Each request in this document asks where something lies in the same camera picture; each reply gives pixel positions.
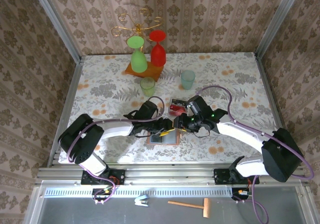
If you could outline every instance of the light green cup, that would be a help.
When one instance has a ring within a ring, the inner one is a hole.
[[[140,36],[132,36],[127,42],[130,48],[135,49],[134,53],[131,55],[131,68],[136,73],[142,73],[148,68],[146,57],[144,53],[140,51],[140,48],[145,43],[144,39]]]
[[[155,83],[155,80],[151,77],[145,77],[140,81],[140,86],[145,96],[151,97],[154,95]]]

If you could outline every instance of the plastic cup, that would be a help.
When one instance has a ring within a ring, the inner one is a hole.
[[[183,71],[181,74],[181,84],[185,90],[189,90],[195,81],[196,74],[191,70]]]
[[[155,80],[151,77],[145,77],[140,81],[140,86],[145,96],[151,97],[154,95],[155,83]]]

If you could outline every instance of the table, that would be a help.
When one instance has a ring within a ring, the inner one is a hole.
[[[87,56],[75,94],[69,125],[83,113],[94,118],[120,118],[147,100],[140,88],[140,78],[124,70],[131,55]],[[261,74],[253,53],[167,54],[163,72],[156,83],[155,95],[165,101],[168,117],[171,97],[186,99],[204,86],[221,85],[233,96],[231,113],[237,120],[274,130],[275,121]],[[191,90],[181,86],[183,70],[195,72]],[[223,90],[208,89],[202,94],[213,108],[227,109],[228,96]],[[178,146],[146,144],[146,138],[113,137],[100,141],[95,153],[107,163],[221,163],[251,156],[256,150],[228,136],[211,132],[206,138],[183,133]],[[67,163],[61,152],[59,163]]]

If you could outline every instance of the green wine glass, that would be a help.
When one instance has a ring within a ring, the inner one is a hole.
[[[130,48],[134,49],[134,53],[131,55],[131,68],[136,73],[142,73],[148,68],[146,57],[144,53],[140,51],[140,48],[145,43],[144,39],[140,36],[132,36],[127,42]]]

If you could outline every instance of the gray floor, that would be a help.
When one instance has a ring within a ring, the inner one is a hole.
[[[201,209],[168,204],[168,198],[153,198],[149,207],[134,205],[132,198],[113,198],[95,205],[90,198],[46,198],[40,215],[43,224],[255,224],[251,203],[235,204],[212,198],[211,217],[203,218]],[[203,204],[203,198],[170,198],[170,200]],[[294,188],[257,188],[256,200],[268,211],[270,224],[305,223]]]

